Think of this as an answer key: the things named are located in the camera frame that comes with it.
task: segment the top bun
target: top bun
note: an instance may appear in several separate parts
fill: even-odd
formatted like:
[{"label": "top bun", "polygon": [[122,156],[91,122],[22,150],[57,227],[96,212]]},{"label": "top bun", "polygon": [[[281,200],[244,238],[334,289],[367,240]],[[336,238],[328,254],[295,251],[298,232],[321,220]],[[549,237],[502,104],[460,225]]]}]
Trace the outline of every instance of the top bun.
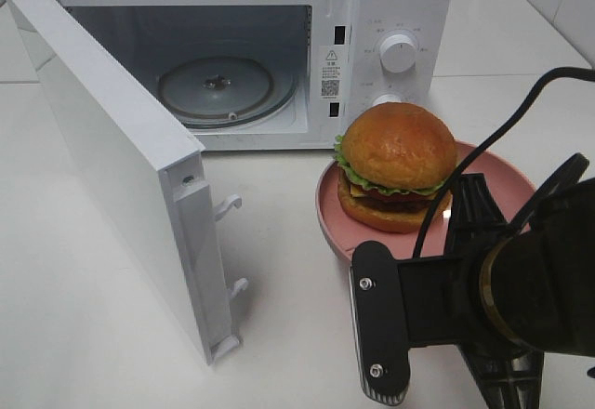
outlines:
[{"label": "top bun", "polygon": [[456,167],[456,143],[448,127],[409,103],[385,102],[362,113],[341,148],[357,174],[387,188],[431,188]]}]

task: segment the microwave oven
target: microwave oven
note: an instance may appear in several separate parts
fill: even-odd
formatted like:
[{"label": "microwave oven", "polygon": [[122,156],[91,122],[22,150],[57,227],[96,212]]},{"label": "microwave oven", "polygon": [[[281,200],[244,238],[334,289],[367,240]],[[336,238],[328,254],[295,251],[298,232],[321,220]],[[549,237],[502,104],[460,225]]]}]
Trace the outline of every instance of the microwave oven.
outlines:
[{"label": "microwave oven", "polygon": [[423,101],[449,5],[7,2],[81,177],[208,363],[246,281],[216,225],[241,199],[213,206],[202,152],[331,148],[371,105]]}]

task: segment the lettuce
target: lettuce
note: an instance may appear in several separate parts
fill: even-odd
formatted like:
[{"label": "lettuce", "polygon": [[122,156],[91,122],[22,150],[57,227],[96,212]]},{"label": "lettuce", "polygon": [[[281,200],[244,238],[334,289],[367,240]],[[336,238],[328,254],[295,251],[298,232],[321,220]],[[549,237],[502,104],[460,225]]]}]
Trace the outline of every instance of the lettuce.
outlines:
[{"label": "lettuce", "polygon": [[368,181],[367,179],[360,177],[357,174],[357,172],[355,172],[351,168],[350,164],[347,162],[347,160],[343,156],[343,152],[341,149],[341,142],[343,141],[343,137],[339,135],[339,136],[335,137],[335,141],[337,142],[337,144],[335,144],[335,160],[337,161],[339,167],[341,167],[345,171],[345,174],[347,175],[347,178],[349,179],[350,182],[352,182],[353,184],[357,184],[364,191],[371,191],[373,189],[376,189],[382,195],[387,195],[387,196],[393,195],[394,193],[401,193],[403,195],[407,195],[412,192],[416,193],[418,195],[432,195],[437,190],[439,190],[442,187],[442,185],[444,184],[444,181],[441,181],[439,184],[437,184],[436,186],[434,186],[432,188],[409,190],[409,189],[386,188],[380,184],[373,183],[372,181]]}]

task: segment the qr code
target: qr code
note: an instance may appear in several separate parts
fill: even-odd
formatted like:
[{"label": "qr code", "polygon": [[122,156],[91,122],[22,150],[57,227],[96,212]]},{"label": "qr code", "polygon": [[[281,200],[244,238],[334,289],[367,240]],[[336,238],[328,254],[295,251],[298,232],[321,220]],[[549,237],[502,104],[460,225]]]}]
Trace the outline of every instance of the qr code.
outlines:
[{"label": "qr code", "polygon": [[323,96],[338,96],[338,80],[323,81]]}]

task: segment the white knob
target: white knob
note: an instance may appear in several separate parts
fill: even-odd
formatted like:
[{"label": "white knob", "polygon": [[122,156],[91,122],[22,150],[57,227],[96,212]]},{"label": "white knob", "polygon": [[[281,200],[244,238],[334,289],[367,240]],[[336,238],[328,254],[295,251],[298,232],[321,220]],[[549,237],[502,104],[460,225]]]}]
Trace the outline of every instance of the white knob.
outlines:
[{"label": "white knob", "polygon": [[395,94],[378,96],[372,102],[372,107],[374,107],[375,105],[378,105],[378,104],[384,104],[385,102],[403,102],[403,98],[401,98],[399,95],[395,95]]},{"label": "white knob", "polygon": [[393,34],[380,44],[380,61],[391,73],[401,73],[416,63],[417,42],[407,34]]}]

